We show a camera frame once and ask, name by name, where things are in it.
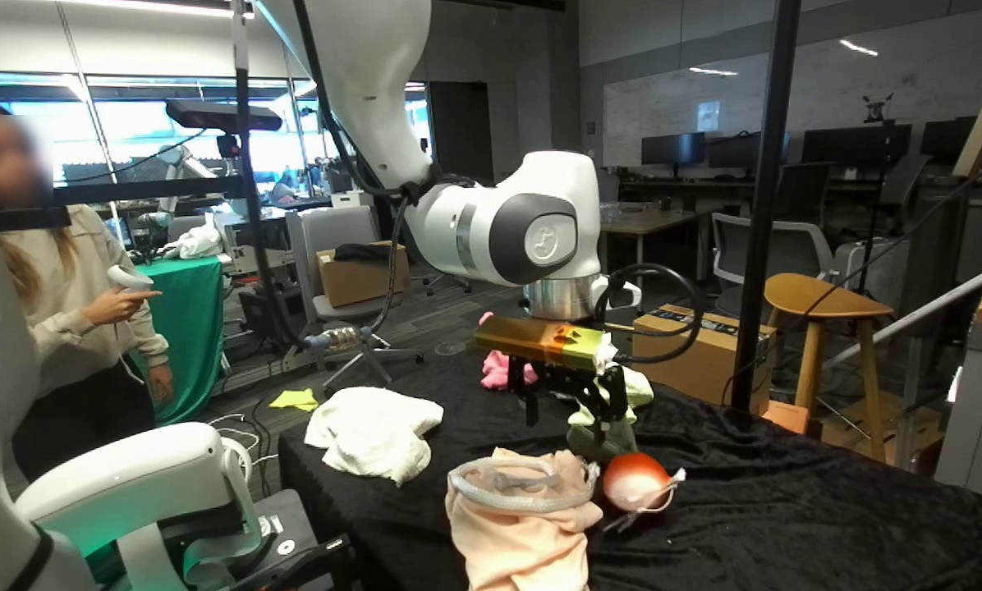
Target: green cloth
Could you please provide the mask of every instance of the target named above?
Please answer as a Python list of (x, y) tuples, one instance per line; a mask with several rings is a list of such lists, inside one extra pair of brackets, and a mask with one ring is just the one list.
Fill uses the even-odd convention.
[(224, 265), (204, 260), (153, 260), (139, 265), (153, 280), (153, 327), (167, 338), (175, 371), (175, 405), (157, 412), (159, 423), (188, 419), (208, 405), (218, 379), (224, 357)]

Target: lamp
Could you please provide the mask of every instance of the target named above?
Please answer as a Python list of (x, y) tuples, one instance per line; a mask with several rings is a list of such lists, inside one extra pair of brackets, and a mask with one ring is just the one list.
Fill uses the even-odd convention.
[(871, 47), (860, 47), (860, 44), (852, 44), (852, 39), (846, 39), (846, 36), (841, 36), (837, 39), (846, 54), (860, 54), (860, 55), (880, 55), (876, 49), (871, 49)]
[(139, 13), (233, 21), (227, 0), (63, 0), (63, 3), (101, 8), (101, 11), (139, 11)]
[(717, 80), (740, 80), (736, 69), (708, 69), (708, 67), (690, 67), (693, 76), (717, 76)]

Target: wooden stool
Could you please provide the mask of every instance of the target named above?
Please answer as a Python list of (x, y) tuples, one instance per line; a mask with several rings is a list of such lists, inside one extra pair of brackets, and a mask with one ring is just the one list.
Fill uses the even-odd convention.
[(778, 274), (766, 280), (766, 302), (782, 313), (806, 323), (803, 356), (797, 364), (794, 405), (814, 415), (822, 348), (828, 323), (852, 323), (860, 338), (860, 385), (864, 385), (864, 427), (871, 435), (871, 450), (884, 464), (884, 415), (880, 415), (880, 381), (876, 381), (876, 348), (873, 323), (892, 315), (885, 306), (846, 294), (833, 281), (814, 275)]

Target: computer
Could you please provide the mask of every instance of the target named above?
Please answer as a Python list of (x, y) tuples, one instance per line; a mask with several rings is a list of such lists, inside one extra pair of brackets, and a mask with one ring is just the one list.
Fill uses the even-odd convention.
[(802, 161), (829, 161), (857, 179), (884, 179), (909, 150), (909, 126), (880, 127), (812, 127)]
[(919, 155), (927, 155), (932, 169), (953, 169), (973, 127), (976, 127), (973, 115), (927, 122), (919, 138)]
[(741, 175), (741, 180), (752, 180), (757, 161), (757, 136), (708, 138), (707, 155), (717, 175)]
[(641, 142), (641, 161), (657, 169), (674, 169), (674, 179), (680, 179), (683, 169), (695, 169), (707, 158), (707, 136), (686, 133), (686, 136), (652, 136)]

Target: white cloth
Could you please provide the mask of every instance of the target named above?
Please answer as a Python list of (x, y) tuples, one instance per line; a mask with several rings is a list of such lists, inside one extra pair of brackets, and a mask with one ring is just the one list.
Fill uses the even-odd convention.
[(167, 249), (178, 249), (181, 260), (218, 252), (218, 230), (214, 225), (189, 228)]
[(388, 389), (345, 389), (306, 423), (306, 443), (325, 450), (320, 464), (354, 477), (412, 480), (431, 464), (422, 441), (443, 419), (434, 402)]

